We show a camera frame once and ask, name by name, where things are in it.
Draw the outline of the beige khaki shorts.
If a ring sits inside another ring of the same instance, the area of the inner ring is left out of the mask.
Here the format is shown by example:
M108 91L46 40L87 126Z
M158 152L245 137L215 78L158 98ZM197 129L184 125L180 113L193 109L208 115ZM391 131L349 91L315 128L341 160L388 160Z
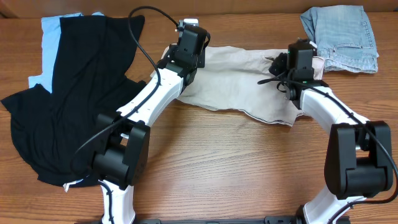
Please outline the beige khaki shorts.
M272 78L272 62L282 49L245 50L236 47L207 47L205 66L193 83L177 98L182 103L207 110L238 110L267 124L292 126L303 112L287 100Z

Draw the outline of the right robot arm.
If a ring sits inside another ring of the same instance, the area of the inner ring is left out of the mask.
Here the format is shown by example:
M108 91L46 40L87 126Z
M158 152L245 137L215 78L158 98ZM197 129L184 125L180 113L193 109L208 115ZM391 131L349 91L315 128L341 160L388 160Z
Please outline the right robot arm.
M397 186L391 129L370 121L342 103L323 81L314 77L316 45L299 39L274 59L270 73L293 105L312 117L329 135L324 178L326 186L294 216L266 217L265 223L349 223L345 213L359 204L385 204L380 192Z

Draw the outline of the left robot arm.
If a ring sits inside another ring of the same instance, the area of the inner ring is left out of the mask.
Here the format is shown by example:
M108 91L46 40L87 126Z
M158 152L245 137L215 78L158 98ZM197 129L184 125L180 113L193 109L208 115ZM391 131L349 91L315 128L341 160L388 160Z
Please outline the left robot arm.
M146 168L151 126L194 81L198 68L205 66L210 34L196 19L180 21L177 30L178 43L170 45L159 60L151 81L116 112L98 116L102 132L93 140L88 163L103 191L100 223L134 222L134 185Z

